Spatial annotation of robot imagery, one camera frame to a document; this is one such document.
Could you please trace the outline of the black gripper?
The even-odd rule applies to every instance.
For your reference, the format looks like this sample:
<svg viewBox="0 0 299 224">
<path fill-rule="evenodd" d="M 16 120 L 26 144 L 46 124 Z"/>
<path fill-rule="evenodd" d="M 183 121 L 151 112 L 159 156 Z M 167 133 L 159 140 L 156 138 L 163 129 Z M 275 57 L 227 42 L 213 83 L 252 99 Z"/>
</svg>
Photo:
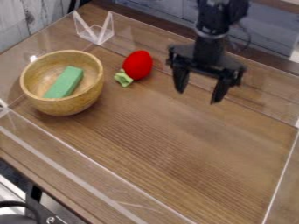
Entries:
<svg viewBox="0 0 299 224">
<path fill-rule="evenodd" d="M 245 66 L 224 51 L 224 38 L 212 39 L 196 37 L 193 43 L 168 46 L 165 64 L 172 69 L 172 80 L 176 91 L 181 94 L 189 81 L 189 72 L 219 79 L 209 103 L 223 100 L 231 86 L 239 86 Z M 232 75 L 231 79 L 221 78 L 220 73 Z"/>
</svg>

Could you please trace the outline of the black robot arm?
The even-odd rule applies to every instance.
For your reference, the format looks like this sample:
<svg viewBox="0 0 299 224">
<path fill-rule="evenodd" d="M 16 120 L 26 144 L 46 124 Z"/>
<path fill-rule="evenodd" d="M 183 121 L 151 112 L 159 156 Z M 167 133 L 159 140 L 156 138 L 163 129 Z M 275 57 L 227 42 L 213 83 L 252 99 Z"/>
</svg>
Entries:
<svg viewBox="0 0 299 224">
<path fill-rule="evenodd" d="M 247 67 L 224 50 L 229 27 L 248 14 L 248 0 L 197 0 L 196 39 L 188 45 L 169 45 L 165 64 L 172 69 L 176 91 L 181 94 L 189 73 L 217 80 L 209 103 L 223 100 L 227 92 L 241 83 Z"/>
</svg>

